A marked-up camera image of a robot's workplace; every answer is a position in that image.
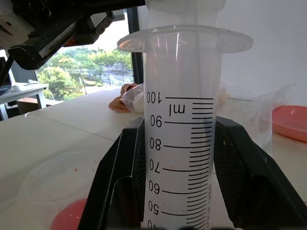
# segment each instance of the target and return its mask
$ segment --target tree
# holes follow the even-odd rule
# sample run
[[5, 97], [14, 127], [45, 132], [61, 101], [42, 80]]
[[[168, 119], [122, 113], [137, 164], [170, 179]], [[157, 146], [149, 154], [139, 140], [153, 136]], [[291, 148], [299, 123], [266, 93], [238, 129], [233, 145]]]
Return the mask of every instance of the tree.
[[[41, 83], [49, 84], [49, 90], [52, 92], [55, 100], [68, 100], [78, 96], [81, 85], [74, 81], [68, 72], [60, 67], [46, 67], [37, 73], [37, 77]], [[51, 95], [46, 93], [48, 99], [52, 99]]]

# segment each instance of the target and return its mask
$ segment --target window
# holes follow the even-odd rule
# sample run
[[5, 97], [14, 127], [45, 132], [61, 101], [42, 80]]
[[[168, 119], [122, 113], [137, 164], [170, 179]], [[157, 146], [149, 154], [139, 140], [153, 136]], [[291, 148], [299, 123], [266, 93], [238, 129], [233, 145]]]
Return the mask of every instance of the window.
[[63, 47], [36, 71], [38, 80], [49, 84], [47, 99], [64, 101], [134, 82], [131, 53], [117, 48], [129, 34], [127, 13], [121, 12], [125, 18], [118, 17], [122, 21], [113, 22], [94, 44]]

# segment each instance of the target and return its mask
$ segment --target cable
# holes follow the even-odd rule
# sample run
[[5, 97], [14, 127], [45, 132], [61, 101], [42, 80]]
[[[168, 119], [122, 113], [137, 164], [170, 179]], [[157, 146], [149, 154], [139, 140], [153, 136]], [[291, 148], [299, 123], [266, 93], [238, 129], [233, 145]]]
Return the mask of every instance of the cable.
[[2, 86], [2, 84], [4, 83], [4, 81], [6, 80], [6, 78], [9, 76], [9, 71], [12, 67], [12, 64], [14, 62], [13, 57], [10, 55], [7, 59], [7, 61], [5, 62], [5, 65], [3, 67], [3, 70], [0, 73], [0, 87]]

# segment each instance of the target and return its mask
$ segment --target white wall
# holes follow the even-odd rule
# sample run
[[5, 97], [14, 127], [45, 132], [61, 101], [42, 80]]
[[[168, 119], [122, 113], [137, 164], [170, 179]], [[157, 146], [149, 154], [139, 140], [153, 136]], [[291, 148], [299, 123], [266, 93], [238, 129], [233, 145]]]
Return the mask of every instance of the white wall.
[[[144, 6], [139, 19], [147, 28]], [[297, 83], [292, 104], [307, 105], [307, 0], [228, 0], [218, 24], [254, 39], [251, 50], [224, 55], [223, 80], [255, 95]]]

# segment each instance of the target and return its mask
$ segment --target table surface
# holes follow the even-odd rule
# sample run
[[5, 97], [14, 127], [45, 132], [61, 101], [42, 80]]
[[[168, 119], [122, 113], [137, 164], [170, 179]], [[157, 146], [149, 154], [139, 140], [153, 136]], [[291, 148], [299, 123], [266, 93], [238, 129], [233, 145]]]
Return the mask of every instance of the table surface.
[[[72, 151], [101, 152], [102, 157], [124, 125], [138, 114], [108, 108], [119, 90], [100, 91], [0, 122], [0, 203], [15, 196], [28, 172], [44, 160]], [[273, 134], [273, 158], [304, 201], [307, 201], [307, 143]], [[213, 196], [211, 222], [230, 226], [220, 191]]]
[[29, 84], [29, 85], [26, 85], [26, 83], [16, 83], [16, 85], [20, 87], [20, 91], [9, 90], [8, 92], [0, 96], [0, 100], [48, 87], [48, 84], [41, 84], [41, 83]]

